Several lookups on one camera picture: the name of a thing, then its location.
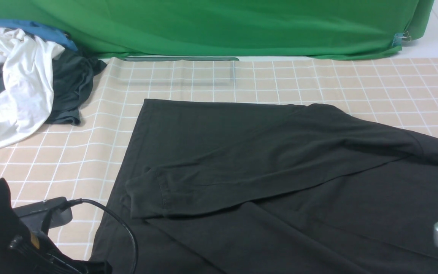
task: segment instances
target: checkered mat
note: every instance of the checkered mat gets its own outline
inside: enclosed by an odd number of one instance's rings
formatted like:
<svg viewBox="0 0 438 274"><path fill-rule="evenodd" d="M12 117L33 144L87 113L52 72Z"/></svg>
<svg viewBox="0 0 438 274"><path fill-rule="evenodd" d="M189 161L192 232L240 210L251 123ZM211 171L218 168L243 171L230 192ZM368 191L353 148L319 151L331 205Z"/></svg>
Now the checkered mat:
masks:
<svg viewBox="0 0 438 274"><path fill-rule="evenodd" d="M0 149L13 206L48 198L106 203L145 98L260 104L332 104L361 119L438 137L438 59L176 61L111 59L81 108L83 124L44 125ZM102 212L73 208L50 236L72 258L90 256Z"/></svg>

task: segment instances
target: binder clip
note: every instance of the binder clip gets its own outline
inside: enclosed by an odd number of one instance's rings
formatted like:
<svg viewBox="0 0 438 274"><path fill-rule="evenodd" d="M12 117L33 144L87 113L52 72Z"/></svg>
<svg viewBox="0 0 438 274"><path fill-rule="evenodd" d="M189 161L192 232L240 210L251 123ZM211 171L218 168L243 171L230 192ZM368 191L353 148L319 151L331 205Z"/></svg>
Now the binder clip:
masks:
<svg viewBox="0 0 438 274"><path fill-rule="evenodd" d="M407 42L412 41L412 36L410 36L410 33L408 31L404 33L395 33L395 36L393 38L393 43L391 45L393 47L401 46L404 40Z"/></svg>

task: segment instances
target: black device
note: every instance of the black device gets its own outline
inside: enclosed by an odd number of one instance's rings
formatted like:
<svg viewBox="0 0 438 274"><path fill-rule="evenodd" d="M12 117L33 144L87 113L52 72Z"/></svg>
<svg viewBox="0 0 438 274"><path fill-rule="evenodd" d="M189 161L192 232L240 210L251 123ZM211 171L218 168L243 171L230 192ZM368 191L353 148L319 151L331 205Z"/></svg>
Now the black device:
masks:
<svg viewBox="0 0 438 274"><path fill-rule="evenodd" d="M0 178L0 274L111 274L108 262L73 260L61 253L48 237L50 228L72 220L71 207L81 203L103 209L127 229L135 248L131 271L134 273L138 259L136 237L129 226L104 205L60 197L13 209L9 186Z"/></svg>

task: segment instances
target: beige grid tablecloth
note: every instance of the beige grid tablecloth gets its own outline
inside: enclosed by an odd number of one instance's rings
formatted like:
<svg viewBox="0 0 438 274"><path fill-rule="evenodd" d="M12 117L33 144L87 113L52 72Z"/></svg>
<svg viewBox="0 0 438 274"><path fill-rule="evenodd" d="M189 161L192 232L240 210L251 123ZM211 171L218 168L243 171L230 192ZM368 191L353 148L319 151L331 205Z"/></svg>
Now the beige grid tablecloth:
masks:
<svg viewBox="0 0 438 274"><path fill-rule="evenodd" d="M81 108L83 124L44 125L0 149L0 177L13 206L48 198L106 203L145 98L332 104L361 119L438 137L438 59L377 61L176 61L111 59ZM51 229L61 250L90 256L102 212L73 208L70 224Z"/></svg>

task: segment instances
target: black cable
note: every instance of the black cable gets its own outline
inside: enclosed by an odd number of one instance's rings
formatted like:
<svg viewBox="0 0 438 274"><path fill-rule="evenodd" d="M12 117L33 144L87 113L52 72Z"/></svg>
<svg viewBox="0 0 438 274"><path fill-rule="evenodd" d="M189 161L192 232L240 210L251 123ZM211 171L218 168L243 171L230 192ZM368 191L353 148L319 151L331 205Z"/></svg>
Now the black cable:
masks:
<svg viewBox="0 0 438 274"><path fill-rule="evenodd" d="M131 228L126 224L126 222L123 221L123 219L121 219L118 215L116 215L116 213L112 212L109 208L107 208L103 204L98 203L96 201L92 201L92 200L89 200L89 199L70 200L70 201L68 201L68 207L72 207L72 206L79 205L79 204L82 204L82 203L92 204L92 205L94 205L96 207L99 207L104 212L106 212L107 214L111 215L111 217L113 217L118 223L120 223L128 231L129 235L132 238L133 249L134 249L134 262L133 262L133 267L132 267L131 274L135 274L136 267L138 265L138 252L139 252L139 250L138 250L138 241L136 240L136 236L134 235L134 233L131 231Z"/></svg>

